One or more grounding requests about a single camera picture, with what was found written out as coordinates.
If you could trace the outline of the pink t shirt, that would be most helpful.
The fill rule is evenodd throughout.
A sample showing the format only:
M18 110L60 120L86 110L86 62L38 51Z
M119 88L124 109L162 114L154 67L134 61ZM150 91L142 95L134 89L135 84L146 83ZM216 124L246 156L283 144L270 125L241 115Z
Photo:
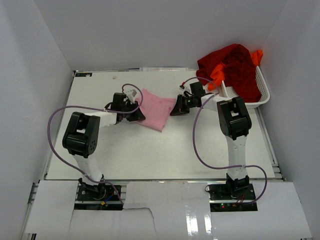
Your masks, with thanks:
M176 99L154 95L145 88L142 90L142 95L143 101L140 110L145 116L145 120L139 120L136 123L162 132L176 104Z

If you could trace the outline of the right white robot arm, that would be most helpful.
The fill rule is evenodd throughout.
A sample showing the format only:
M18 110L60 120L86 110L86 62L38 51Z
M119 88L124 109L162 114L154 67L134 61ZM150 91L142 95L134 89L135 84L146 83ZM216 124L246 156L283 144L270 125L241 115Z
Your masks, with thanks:
M227 170L225 192L236 200L249 188L250 178L246 169L246 141L252 121L240 96L234 98L222 97L214 93L205 92L201 82L190 84L190 91L186 90L185 82L180 85L182 94L177 95L176 103L170 113L171 116L182 116L190 112L191 108L199 108L192 126L192 145L198 160L207 168L213 170ZM227 141L228 166L214 167L205 163L197 150L196 127L203 109L214 111L218 115L221 132Z

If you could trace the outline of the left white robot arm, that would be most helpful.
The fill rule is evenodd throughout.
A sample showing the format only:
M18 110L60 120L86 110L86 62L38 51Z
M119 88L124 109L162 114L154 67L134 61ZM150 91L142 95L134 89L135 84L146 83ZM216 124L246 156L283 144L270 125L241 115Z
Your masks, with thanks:
M129 122L145 120L137 101L136 90L125 93L115 93L112 102L106 105L106 110L93 113L73 112L64 136L62 146L67 149L77 162L78 168L84 172L79 183L90 196L99 200L105 196L106 187L100 183L104 176L93 157L98 145L99 130L116 125L126 119Z

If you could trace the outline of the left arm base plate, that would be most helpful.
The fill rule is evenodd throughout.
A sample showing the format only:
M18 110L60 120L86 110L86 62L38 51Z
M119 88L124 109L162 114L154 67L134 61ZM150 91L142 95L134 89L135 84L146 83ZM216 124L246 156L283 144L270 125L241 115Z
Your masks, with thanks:
M115 185L121 196L122 186ZM75 197L75 210L92 211L121 211L123 205L115 189L109 184L89 185L85 182L78 184Z

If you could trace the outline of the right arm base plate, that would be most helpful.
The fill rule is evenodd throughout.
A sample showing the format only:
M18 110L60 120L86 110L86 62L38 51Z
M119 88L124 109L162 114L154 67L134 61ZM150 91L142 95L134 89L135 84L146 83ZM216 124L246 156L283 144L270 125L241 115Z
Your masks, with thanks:
M239 192L231 193L226 184L208 184L204 191L209 194L212 213L257 212L256 194L253 184Z

